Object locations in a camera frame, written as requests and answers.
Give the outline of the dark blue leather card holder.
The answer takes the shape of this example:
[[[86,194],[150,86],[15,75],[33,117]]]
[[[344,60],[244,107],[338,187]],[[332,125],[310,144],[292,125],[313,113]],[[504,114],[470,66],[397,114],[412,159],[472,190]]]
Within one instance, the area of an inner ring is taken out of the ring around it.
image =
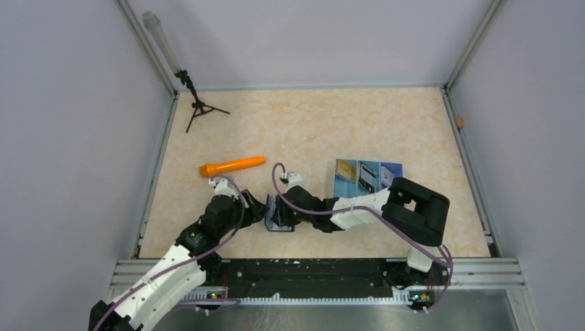
[[[268,211],[264,217],[264,225],[269,232],[294,232],[294,225],[286,225],[284,222],[283,208],[279,197],[267,195],[266,205]]]

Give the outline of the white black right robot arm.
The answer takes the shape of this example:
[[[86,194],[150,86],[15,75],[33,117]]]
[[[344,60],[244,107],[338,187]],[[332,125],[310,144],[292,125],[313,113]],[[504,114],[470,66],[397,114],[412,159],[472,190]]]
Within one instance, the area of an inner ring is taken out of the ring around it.
[[[432,276],[434,263],[453,266],[443,245],[450,201],[436,191],[398,177],[376,193],[320,199],[304,188],[296,172],[285,172],[279,180],[286,185],[285,192],[277,192],[277,218],[284,226],[306,222],[332,233],[381,223],[409,244],[404,274],[414,284]]]

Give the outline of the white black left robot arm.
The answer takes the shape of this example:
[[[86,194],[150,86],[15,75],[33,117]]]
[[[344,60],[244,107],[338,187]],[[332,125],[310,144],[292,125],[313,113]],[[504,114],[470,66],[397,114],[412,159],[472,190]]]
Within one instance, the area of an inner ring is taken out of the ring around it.
[[[115,299],[92,307],[88,329],[152,330],[191,290],[218,282],[216,251],[267,212],[268,206],[248,190],[215,194],[147,273]]]

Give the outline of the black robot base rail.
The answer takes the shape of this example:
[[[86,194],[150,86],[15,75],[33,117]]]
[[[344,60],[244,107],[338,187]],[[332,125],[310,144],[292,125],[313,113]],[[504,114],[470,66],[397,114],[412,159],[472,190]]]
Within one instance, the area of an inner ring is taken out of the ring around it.
[[[378,299],[416,286],[437,289],[447,278],[444,266],[421,272],[404,259],[224,259],[204,285],[242,299]]]

